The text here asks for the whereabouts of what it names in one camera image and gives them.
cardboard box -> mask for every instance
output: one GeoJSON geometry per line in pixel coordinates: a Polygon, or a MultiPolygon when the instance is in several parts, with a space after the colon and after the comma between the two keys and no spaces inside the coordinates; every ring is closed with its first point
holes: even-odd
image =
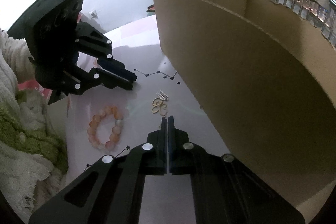
{"type": "Polygon", "coordinates": [[[233,155],[294,206],[334,180],[336,53],[320,29],[270,0],[154,4],[163,53],[233,155]]]}

pink fabric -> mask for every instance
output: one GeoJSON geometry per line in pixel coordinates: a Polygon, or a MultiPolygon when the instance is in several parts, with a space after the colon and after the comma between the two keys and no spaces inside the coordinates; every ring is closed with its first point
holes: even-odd
{"type": "Polygon", "coordinates": [[[34,79],[34,80],[29,80],[26,81],[22,84],[19,84],[18,86],[19,90],[32,90],[35,89],[37,90],[39,93],[41,93],[41,95],[45,98],[48,98],[49,95],[51,94],[51,90],[49,89],[45,89],[43,87],[41,87],[41,85],[34,79]]]}

white bead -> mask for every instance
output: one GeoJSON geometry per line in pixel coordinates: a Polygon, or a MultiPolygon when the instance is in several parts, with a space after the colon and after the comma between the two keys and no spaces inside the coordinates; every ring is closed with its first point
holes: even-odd
{"type": "Polygon", "coordinates": [[[115,120],[114,124],[117,126],[117,127],[120,127],[122,128],[124,126],[124,121],[122,119],[117,119],[115,120]]]}
{"type": "Polygon", "coordinates": [[[105,145],[100,143],[97,147],[99,150],[104,150],[105,149],[105,145]]]}
{"type": "Polygon", "coordinates": [[[106,116],[106,112],[103,109],[99,110],[98,114],[101,118],[105,118],[105,116],[106,116]]]}

green fluffy fabric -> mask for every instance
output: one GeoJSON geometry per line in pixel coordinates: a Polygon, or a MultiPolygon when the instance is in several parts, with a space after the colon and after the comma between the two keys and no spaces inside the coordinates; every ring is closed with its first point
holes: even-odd
{"type": "Polygon", "coordinates": [[[63,174],[68,170],[66,145],[58,136],[44,131],[24,130],[20,124],[0,107],[0,141],[29,154],[39,154],[50,160],[63,174]]]}

black mounting bracket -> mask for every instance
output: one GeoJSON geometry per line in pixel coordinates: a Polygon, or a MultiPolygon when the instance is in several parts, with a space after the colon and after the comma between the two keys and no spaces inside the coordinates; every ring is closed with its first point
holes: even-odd
{"type": "Polygon", "coordinates": [[[34,212],[29,224],[136,224],[145,176],[166,174],[166,159],[173,175],[190,175],[197,224],[305,223],[233,155],[208,154],[170,116],[128,155],[100,158],[34,212]]]}

